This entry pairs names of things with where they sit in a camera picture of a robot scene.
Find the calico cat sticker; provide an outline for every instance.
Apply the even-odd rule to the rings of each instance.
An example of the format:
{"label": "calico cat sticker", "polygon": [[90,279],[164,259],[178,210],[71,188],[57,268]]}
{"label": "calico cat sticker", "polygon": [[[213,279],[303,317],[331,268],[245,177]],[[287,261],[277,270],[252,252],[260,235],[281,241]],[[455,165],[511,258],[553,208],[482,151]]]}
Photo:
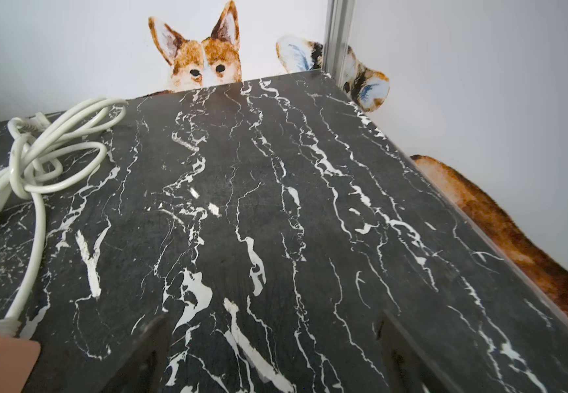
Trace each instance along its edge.
{"label": "calico cat sticker", "polygon": [[[280,63],[288,73],[320,69],[323,65],[323,45],[293,35],[281,37],[275,44]],[[390,84],[382,72],[367,68],[347,47],[345,82],[341,88],[365,112],[375,111],[389,94]]]}

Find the dog ear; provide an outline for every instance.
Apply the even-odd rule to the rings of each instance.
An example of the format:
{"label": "dog ear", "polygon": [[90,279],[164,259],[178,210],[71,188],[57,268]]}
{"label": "dog ear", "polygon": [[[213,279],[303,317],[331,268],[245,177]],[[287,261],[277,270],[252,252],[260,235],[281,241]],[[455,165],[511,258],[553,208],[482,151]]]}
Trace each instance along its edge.
{"label": "dog ear", "polygon": [[172,66],[179,47],[187,40],[171,29],[163,20],[154,16],[149,18],[149,29],[155,46],[168,64]]}
{"label": "dog ear", "polygon": [[389,78],[380,71],[361,66],[352,86],[352,99],[363,111],[373,112],[384,103],[389,94]]}
{"label": "dog ear", "polygon": [[323,65],[323,45],[294,35],[285,35],[275,44],[280,63],[290,74],[315,70]]}
{"label": "dog ear", "polygon": [[238,28],[238,11],[236,4],[229,1],[225,4],[223,13],[220,15],[216,26],[211,31],[210,37],[221,41],[227,41],[233,45],[236,50],[240,49],[240,29]]}

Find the black marble tabletop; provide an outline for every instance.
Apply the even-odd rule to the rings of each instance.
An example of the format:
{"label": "black marble tabletop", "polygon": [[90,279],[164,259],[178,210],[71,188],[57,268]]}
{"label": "black marble tabletop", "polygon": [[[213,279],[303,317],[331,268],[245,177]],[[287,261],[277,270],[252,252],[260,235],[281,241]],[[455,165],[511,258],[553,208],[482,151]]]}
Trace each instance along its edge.
{"label": "black marble tabletop", "polygon": [[[318,71],[134,99],[98,139],[44,198],[25,391],[76,391],[163,312],[164,390],[388,391],[388,309],[465,392],[568,392],[567,325]],[[10,143],[1,122],[0,165]],[[0,318],[34,227],[13,199]]]}

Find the corgi face sticker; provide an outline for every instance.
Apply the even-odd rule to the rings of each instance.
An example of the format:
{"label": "corgi face sticker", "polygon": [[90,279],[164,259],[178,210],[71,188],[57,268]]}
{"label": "corgi face sticker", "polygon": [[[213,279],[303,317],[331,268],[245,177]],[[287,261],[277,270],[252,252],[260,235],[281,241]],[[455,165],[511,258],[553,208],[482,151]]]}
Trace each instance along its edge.
{"label": "corgi face sticker", "polygon": [[[275,45],[280,63],[288,73],[321,68],[323,45],[292,35],[283,36]],[[389,94],[389,78],[382,72],[367,68],[347,48],[345,81],[341,88],[365,112],[375,111]]]}
{"label": "corgi face sticker", "polygon": [[198,89],[242,80],[238,12],[225,4],[217,24],[203,41],[187,40],[154,16],[149,29],[155,46],[171,68],[172,91]]}

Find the white cable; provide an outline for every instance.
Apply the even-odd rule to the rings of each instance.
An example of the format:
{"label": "white cable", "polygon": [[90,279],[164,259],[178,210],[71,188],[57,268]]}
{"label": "white cable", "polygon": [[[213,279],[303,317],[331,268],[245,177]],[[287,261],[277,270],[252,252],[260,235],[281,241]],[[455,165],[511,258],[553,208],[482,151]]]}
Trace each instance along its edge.
{"label": "white cable", "polygon": [[[84,137],[92,133],[105,131],[121,121],[126,115],[124,106],[115,118],[98,124],[116,104],[127,104],[122,99],[88,99],[50,124],[43,114],[37,114],[32,119],[13,118],[7,123],[9,133],[13,137],[13,145],[9,155],[9,166],[0,170],[0,212],[11,191],[22,199],[32,199],[35,206],[35,235],[30,258],[22,283],[9,307],[5,318],[0,320],[0,335],[14,337],[20,326],[20,315],[37,278],[37,271],[42,260],[44,240],[46,238],[46,209],[42,194],[55,193],[83,180],[94,172],[107,154],[107,147],[100,142],[84,141],[61,147],[72,139]],[[95,114],[83,125],[70,131],[85,118]],[[39,131],[37,139],[31,131]],[[96,149],[97,156],[83,169],[74,175],[54,184],[44,185],[63,172],[63,166],[58,157],[77,151]],[[52,164],[52,171],[46,172],[44,164]]]}

